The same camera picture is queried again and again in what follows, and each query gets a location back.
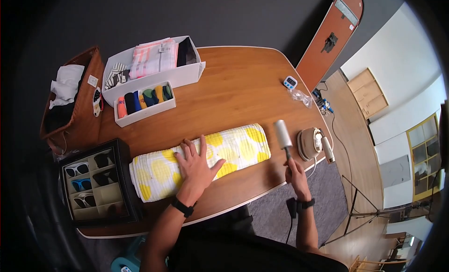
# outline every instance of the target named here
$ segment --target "white sunglasses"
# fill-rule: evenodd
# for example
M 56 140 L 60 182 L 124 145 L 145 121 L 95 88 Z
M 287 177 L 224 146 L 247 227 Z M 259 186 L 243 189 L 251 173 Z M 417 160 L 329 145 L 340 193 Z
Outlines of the white sunglasses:
M 92 192 L 81 193 L 80 195 L 73 198 L 73 200 L 78 204 L 78 206 L 83 209 L 97 206 Z
M 89 173 L 89 163 L 88 162 L 80 162 L 72 164 L 65 168 L 67 174 L 71 177 Z

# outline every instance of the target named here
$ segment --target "yellow sock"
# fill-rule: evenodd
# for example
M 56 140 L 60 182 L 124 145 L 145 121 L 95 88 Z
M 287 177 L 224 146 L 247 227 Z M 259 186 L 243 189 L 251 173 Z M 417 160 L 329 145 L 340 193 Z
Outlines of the yellow sock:
M 141 108 L 147 108 L 145 100 L 143 99 L 143 95 L 139 95 L 139 102 L 141 103 Z
M 158 97 L 158 99 L 159 99 L 158 104 L 163 102 L 164 101 L 164 94 L 162 92 L 162 86 L 161 85 L 156 86 L 156 88 L 154 88 L 154 91 L 156 91 L 156 97 Z

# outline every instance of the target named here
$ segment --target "person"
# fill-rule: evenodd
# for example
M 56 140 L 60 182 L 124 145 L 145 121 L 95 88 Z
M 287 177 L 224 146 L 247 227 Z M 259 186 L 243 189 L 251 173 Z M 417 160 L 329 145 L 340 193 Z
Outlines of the person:
M 184 179 L 176 198 L 187 207 L 194 206 L 225 162 L 209 168 L 206 140 L 200 139 L 200 153 L 190 140 L 181 147 L 185 157 L 175 153 Z M 298 201 L 312 197 L 304 168 L 290 158 L 284 166 L 286 181 L 293 186 Z M 318 231 L 313 207 L 299 211 L 296 248 L 253 234 L 225 230 L 181 230 L 185 214 L 170 205 L 149 233 L 140 271 L 348 271 L 336 258 L 318 250 Z

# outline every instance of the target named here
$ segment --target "tripod stand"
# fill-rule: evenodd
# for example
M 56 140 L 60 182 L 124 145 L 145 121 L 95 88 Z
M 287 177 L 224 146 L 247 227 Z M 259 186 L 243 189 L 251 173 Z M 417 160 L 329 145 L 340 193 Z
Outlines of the tripod stand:
M 330 244 L 334 241 L 337 241 L 343 237 L 345 237 L 346 235 L 351 234 L 352 232 L 356 231 L 357 229 L 359 229 L 360 227 L 364 226 L 365 224 L 371 223 L 371 221 L 373 219 L 375 219 L 376 217 L 383 217 L 383 218 L 389 218 L 388 216 L 384 216 L 384 215 L 388 215 L 388 214 L 392 214 L 392 213 L 398 213 L 398 212 L 402 212 L 402 211 L 406 211 L 408 209 L 417 209 L 419 207 L 425 207 L 429 205 L 428 201 L 425 202 L 421 202 L 417 205 L 410 205 L 410 206 L 404 206 L 401 208 L 397 208 L 397 209 L 393 209 L 393 210 L 380 210 L 378 209 L 363 193 L 362 191 L 360 191 L 355 185 L 353 185 L 353 183 L 348 180 L 344 175 L 342 175 L 342 177 L 347 180 L 352 187 L 354 187 L 356 189 L 356 192 L 354 193 L 354 198 L 352 199 L 352 205 L 351 205 L 351 211 L 349 212 L 349 219 L 348 219 L 348 223 L 346 224 L 346 228 L 344 230 L 343 235 L 341 235 L 338 238 L 335 238 L 334 240 L 331 241 L 327 241 L 325 243 L 322 244 L 322 247 Z M 354 213 L 354 205 L 356 204 L 356 198 L 357 198 L 357 194 L 360 193 L 375 209 L 375 212 L 371 212 L 371 213 Z M 363 223 L 362 225 L 356 227 L 355 229 L 351 230 L 348 232 L 348 228 L 349 228 L 349 223 L 351 222 L 351 219 L 355 217 L 356 219 L 361 219 L 361 218 L 365 218 L 365 217 L 372 217 L 370 220 L 368 220 L 367 222 Z

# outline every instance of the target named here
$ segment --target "rolled blanket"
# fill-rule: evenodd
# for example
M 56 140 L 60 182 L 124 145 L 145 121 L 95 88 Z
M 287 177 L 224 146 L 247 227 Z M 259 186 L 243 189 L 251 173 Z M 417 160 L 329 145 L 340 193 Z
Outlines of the rolled blanket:
M 229 173 L 257 164 L 271 157 L 267 137 L 259 124 L 251 124 L 205 136 L 209 168 L 224 158 L 226 163 L 214 180 Z M 199 152 L 200 140 L 193 140 Z M 132 183 L 143 202 L 154 202 L 176 195 L 183 179 L 173 155 L 181 146 L 134 157 L 129 164 Z

